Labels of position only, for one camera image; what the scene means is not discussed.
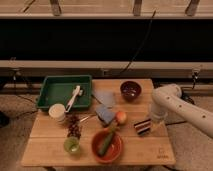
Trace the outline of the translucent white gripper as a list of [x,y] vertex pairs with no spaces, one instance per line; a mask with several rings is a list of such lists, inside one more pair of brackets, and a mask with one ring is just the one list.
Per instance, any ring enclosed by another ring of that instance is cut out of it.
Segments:
[[152,103],[150,105],[149,117],[153,124],[160,124],[162,121],[165,120],[166,116],[166,110],[162,106],[156,103]]

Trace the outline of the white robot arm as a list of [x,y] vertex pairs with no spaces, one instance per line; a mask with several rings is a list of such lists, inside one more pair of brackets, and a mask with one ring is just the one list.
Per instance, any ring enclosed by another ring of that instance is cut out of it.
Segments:
[[177,84],[154,89],[149,109],[151,120],[160,123],[166,118],[167,112],[171,111],[213,139],[213,112],[189,104],[181,96],[182,90]]

